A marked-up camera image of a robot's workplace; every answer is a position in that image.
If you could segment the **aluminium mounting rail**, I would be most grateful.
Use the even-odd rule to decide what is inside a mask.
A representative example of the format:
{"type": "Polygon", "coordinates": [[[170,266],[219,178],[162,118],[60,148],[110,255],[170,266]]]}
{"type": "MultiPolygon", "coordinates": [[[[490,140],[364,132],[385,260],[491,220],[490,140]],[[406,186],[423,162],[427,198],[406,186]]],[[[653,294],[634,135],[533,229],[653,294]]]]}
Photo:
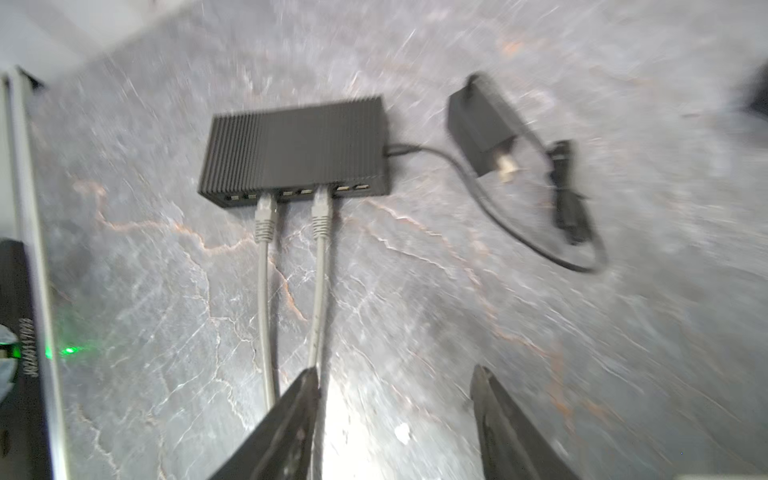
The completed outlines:
{"type": "Polygon", "coordinates": [[[49,275],[27,103],[35,82],[1,74],[1,476],[70,476],[49,275]]]}

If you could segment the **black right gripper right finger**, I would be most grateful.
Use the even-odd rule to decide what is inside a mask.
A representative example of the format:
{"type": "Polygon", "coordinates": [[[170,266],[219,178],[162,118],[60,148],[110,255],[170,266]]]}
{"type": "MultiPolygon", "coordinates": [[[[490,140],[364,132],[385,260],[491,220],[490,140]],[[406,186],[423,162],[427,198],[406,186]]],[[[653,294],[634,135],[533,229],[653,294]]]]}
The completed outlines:
{"type": "Polygon", "coordinates": [[[483,365],[474,368],[470,398],[487,479],[579,479],[483,365]]]}

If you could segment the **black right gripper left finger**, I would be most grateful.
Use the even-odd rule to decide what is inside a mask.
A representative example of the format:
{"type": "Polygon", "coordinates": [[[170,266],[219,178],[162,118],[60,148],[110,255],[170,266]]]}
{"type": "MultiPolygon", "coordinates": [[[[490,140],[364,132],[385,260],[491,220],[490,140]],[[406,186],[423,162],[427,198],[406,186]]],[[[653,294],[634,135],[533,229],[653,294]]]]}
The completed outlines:
{"type": "Polygon", "coordinates": [[[317,369],[304,369],[213,479],[306,479],[320,402],[317,369]]]}

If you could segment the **black power adapter with cable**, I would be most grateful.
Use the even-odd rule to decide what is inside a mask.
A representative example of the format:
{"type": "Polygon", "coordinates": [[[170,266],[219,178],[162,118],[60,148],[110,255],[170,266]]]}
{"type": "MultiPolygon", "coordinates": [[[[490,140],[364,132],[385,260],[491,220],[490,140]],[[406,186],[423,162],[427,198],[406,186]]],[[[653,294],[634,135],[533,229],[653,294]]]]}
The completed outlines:
{"type": "Polygon", "coordinates": [[[607,249],[593,225],[585,197],[573,186],[576,154],[571,140],[545,145],[504,97],[493,78],[483,72],[470,74],[464,85],[448,97],[446,128],[464,157],[462,161],[434,147],[406,143],[387,146],[385,156],[394,158],[416,153],[437,156],[454,168],[470,196],[491,221],[541,258],[581,274],[597,274],[607,267],[607,249]],[[549,165],[552,223],[568,244],[592,245],[594,260],[590,265],[570,262],[526,238],[481,185],[480,178],[491,172],[496,172],[501,181],[510,182],[521,171],[512,155],[519,140],[530,144],[549,165]]]}

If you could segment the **black network switch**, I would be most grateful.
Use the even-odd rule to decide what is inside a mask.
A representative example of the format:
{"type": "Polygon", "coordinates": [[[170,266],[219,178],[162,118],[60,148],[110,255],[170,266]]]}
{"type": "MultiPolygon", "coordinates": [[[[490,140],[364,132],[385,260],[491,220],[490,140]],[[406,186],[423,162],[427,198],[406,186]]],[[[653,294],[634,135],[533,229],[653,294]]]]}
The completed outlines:
{"type": "Polygon", "coordinates": [[[325,186],[335,197],[385,196],[389,122],[380,96],[216,115],[199,194],[221,208],[306,200],[325,186]]]}

